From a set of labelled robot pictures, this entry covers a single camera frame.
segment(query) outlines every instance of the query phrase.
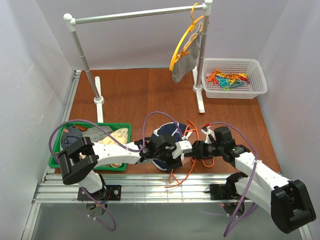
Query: yellow clothes hanger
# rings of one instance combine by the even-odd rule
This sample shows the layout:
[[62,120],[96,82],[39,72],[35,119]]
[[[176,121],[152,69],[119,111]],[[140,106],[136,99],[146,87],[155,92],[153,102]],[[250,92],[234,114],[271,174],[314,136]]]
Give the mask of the yellow clothes hanger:
[[181,47],[181,44],[183,43],[183,41],[185,40],[186,36],[188,35],[188,33],[192,32],[195,27],[196,27],[196,24],[197,22],[202,19],[204,16],[201,16],[199,18],[197,18],[195,20],[194,18],[194,9],[195,7],[198,5],[198,3],[195,3],[193,5],[193,8],[191,10],[191,18],[192,18],[192,24],[188,27],[188,29],[185,31],[185,33],[183,34],[182,38],[180,39],[178,45],[176,46],[176,49],[173,53],[173,56],[172,56],[172,59],[171,59],[171,62],[170,62],[170,67],[169,67],[169,70],[172,71],[174,69],[174,65],[175,63],[180,59],[180,57],[182,56],[185,56],[187,55],[189,52],[186,52],[187,48],[190,46],[190,44],[196,39],[197,35],[194,36],[194,38],[183,48],[183,50],[181,51],[180,54],[178,54],[178,51],[179,51],[179,48]]

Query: clothes rack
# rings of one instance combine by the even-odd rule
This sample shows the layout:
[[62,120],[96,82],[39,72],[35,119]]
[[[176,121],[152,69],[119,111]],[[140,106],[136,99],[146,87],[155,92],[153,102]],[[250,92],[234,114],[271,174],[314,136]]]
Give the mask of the clothes rack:
[[74,42],[80,54],[80,57],[83,62],[84,70],[87,75],[87,78],[90,82],[90,86],[93,90],[95,95],[93,101],[96,104],[97,108],[97,121],[99,123],[103,123],[103,110],[102,105],[104,104],[105,100],[104,97],[101,95],[101,86],[100,86],[100,78],[98,76],[95,79],[92,76],[91,70],[89,68],[87,59],[85,57],[84,51],[81,47],[80,40],[76,33],[76,25],[79,24],[89,24],[89,23],[96,23],[96,22],[104,22],[104,21],[111,21],[111,20],[118,20],[118,19],[129,19],[129,18],[137,18],[137,17],[145,17],[145,16],[153,16],[153,15],[162,15],[162,14],[172,14],[172,13],[182,13],[191,11],[193,8],[194,10],[203,10],[204,11],[204,18],[203,18],[203,30],[202,30],[202,37],[201,37],[201,44],[200,44],[200,54],[198,60],[198,67],[196,66],[192,70],[194,85],[193,91],[196,94],[196,100],[198,104],[198,111],[199,113],[205,112],[204,101],[202,98],[202,89],[203,86],[201,84],[201,79],[203,78],[203,64],[204,64],[204,55],[205,55],[205,47],[206,47],[206,38],[207,38],[207,31],[208,31],[208,23],[209,23],[209,16],[211,13],[211,5],[213,0],[205,0],[202,5],[197,6],[180,6],[180,7],[170,7],[170,8],[162,8],[162,9],[154,9],[154,10],[145,10],[145,11],[135,11],[135,12],[127,12],[127,13],[119,13],[119,14],[111,14],[111,15],[103,15],[103,16],[92,16],[92,17],[84,17],[84,18],[74,18],[71,14],[66,13],[63,16],[63,19],[66,22],[68,30],[72,33]]

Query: white mesh basket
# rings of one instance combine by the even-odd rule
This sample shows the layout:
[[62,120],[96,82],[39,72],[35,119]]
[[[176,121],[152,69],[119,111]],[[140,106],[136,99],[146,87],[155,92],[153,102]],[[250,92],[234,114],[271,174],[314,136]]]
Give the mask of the white mesh basket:
[[[212,74],[214,69],[223,73],[248,74],[249,84],[224,90],[213,81],[207,82],[205,76]],[[267,92],[267,82],[260,63],[254,59],[237,58],[205,58],[203,61],[202,85],[207,98],[219,99],[253,99]]]

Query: white wall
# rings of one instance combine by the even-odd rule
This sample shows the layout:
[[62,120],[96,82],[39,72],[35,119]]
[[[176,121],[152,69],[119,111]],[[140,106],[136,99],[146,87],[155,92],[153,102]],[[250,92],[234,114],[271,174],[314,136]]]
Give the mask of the white wall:
[[[74,70],[83,69],[63,21],[192,6],[194,0],[36,0]],[[288,0],[214,0],[205,57],[256,59]],[[190,12],[81,24],[76,27],[92,69],[164,68],[191,24]]]
[[0,0],[0,239],[21,238],[73,71],[35,0]]
[[[303,181],[320,215],[320,1],[289,0],[258,60],[268,84],[259,98],[283,174]],[[320,221],[309,224],[320,239]]]

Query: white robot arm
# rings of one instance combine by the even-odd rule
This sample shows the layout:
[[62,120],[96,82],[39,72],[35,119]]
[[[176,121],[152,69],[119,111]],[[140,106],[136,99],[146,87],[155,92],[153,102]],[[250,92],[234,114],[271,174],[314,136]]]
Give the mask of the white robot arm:
[[[152,160],[165,162],[167,169],[182,166],[182,158],[211,159],[223,157],[224,161],[240,170],[227,178],[225,189],[231,196],[241,196],[253,171],[255,156],[243,145],[236,145],[228,127],[206,129],[206,141],[195,141],[191,146],[187,140],[175,142],[171,135],[146,138],[142,151],[142,140],[119,145],[93,143],[83,137],[57,156],[62,180],[65,185],[79,184],[92,195],[104,194],[106,184],[93,168],[105,164],[145,164]],[[316,219],[306,186],[300,180],[290,181],[257,160],[253,180],[245,195],[266,210],[276,226],[284,233],[290,233]]]

